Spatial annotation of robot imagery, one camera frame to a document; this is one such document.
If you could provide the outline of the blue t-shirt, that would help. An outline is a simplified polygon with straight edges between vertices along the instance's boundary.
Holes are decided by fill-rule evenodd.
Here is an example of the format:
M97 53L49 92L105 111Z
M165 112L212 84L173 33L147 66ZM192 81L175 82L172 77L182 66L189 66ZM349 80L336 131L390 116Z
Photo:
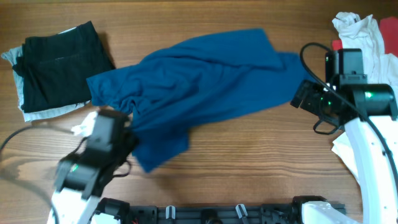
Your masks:
M246 29L185 40L87 84L95 106L132 116L133 154L151 172L188 149L190 128L287 103L309 78L297 54Z

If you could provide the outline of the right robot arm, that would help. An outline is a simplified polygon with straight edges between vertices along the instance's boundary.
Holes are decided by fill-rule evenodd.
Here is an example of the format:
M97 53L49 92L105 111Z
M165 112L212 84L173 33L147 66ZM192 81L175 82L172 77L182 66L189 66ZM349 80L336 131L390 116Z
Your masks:
M328 49L326 80L304 80L290 102L336 130L353 150L363 223L397 223L397 103L387 84L369 84L360 49Z

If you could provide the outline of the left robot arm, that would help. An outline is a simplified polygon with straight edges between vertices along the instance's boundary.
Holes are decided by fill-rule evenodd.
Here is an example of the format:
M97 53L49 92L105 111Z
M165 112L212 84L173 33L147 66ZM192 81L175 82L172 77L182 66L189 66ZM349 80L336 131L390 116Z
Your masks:
M128 203L101 197L138 143L127 122L126 114L99 111L85 149L59 161L48 223L128 223Z

